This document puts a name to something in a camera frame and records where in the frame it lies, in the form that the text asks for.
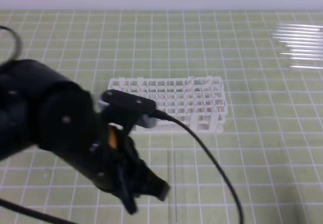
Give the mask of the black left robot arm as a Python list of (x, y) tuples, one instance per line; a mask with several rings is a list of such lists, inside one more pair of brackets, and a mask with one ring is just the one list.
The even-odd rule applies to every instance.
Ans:
[(90, 92), (35, 60), (1, 65), (1, 159), (35, 144), (57, 155), (130, 211), (141, 195), (164, 200), (169, 185), (140, 158), (129, 136), (154, 126), (153, 100), (117, 90), (94, 110)]

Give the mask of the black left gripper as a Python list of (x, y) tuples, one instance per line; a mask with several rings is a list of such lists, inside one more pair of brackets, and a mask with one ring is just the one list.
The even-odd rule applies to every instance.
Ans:
[(133, 139), (115, 126), (99, 125), (99, 146), (94, 151), (99, 162), (100, 190), (110, 193), (122, 201), (126, 211), (134, 214), (137, 205), (134, 198), (153, 196), (164, 201), (169, 184), (159, 178), (140, 157)]

